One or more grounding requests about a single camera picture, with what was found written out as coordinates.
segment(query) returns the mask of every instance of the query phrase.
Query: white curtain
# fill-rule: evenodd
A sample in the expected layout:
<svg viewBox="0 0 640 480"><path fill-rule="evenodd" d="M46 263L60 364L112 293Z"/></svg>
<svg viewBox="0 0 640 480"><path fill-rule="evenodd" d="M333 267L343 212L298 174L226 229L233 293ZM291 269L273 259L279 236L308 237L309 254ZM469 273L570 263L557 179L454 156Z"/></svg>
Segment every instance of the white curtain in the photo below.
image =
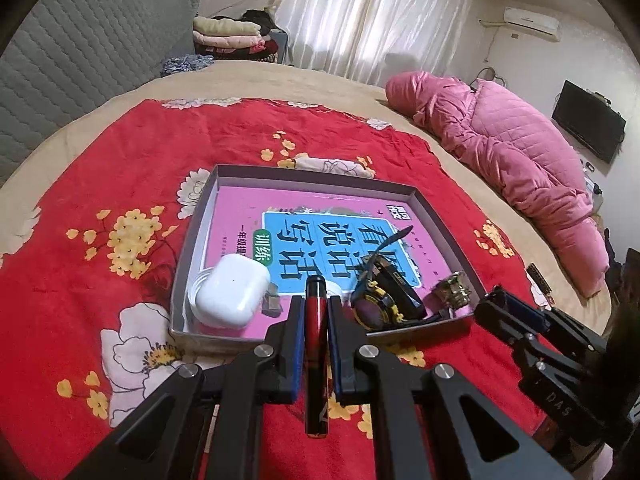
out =
<svg viewBox="0 0 640 480"><path fill-rule="evenodd" d="M443 75L472 0L276 0L291 62L383 86L394 74Z"/></svg>

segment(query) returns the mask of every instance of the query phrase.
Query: air conditioner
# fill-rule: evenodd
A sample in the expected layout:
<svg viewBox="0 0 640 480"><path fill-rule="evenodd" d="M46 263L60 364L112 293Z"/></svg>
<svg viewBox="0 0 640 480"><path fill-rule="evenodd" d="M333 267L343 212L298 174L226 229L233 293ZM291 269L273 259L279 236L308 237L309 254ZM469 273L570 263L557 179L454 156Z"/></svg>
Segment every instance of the air conditioner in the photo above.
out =
<svg viewBox="0 0 640 480"><path fill-rule="evenodd" d="M504 9L504 21L509 27L516 28L548 41L560 41L560 22L552 16L545 16L530 10L507 7Z"/></svg>

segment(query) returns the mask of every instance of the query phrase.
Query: black flat screen tv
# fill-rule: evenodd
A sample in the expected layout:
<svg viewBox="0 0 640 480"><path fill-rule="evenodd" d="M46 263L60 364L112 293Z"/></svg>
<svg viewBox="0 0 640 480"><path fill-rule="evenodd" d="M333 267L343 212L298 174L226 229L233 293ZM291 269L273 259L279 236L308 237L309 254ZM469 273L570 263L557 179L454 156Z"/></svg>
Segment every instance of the black flat screen tv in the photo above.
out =
<svg viewBox="0 0 640 480"><path fill-rule="evenodd" d="M620 114L570 81L564 82L552 117L607 163L611 163L625 138L626 121Z"/></svg>

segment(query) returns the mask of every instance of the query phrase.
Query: rolled pink comforter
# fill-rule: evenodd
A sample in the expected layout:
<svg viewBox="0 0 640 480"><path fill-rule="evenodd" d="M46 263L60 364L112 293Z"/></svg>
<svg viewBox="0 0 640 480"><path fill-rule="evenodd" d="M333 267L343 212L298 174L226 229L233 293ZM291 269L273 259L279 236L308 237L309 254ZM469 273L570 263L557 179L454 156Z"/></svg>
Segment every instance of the rolled pink comforter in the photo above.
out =
<svg viewBox="0 0 640 480"><path fill-rule="evenodd" d="M215 46L217 48L247 48L257 46L264 40L259 34L257 36L229 36L227 38L219 38L217 36L205 36L204 34L193 31L193 41L200 45Z"/></svg>
<svg viewBox="0 0 640 480"><path fill-rule="evenodd" d="M596 294L609 258L578 155L534 107L496 83L478 83L474 93L454 77L403 73L386 84L386 98L531 218L578 291Z"/></svg>

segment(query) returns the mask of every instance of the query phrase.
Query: beige bed sheet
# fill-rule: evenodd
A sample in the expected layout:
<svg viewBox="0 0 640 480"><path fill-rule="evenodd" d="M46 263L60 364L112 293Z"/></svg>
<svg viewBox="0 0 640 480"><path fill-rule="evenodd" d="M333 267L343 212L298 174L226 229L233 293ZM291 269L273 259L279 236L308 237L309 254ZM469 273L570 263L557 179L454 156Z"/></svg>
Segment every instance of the beige bed sheet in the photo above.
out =
<svg viewBox="0 0 640 480"><path fill-rule="evenodd" d="M199 72L151 81L115 97L47 139L0 189L0 254L8 239L49 186L100 133L144 99L254 97L322 104L367 118L388 121L402 132L425 139L447 173L510 238L526 264L534 262L554 291L558 307L601 333L609 319L609 293L585 300L571 286L552 250L532 225L475 173L445 152L410 120L386 106L382 88L293 67L250 61L217 61Z"/></svg>

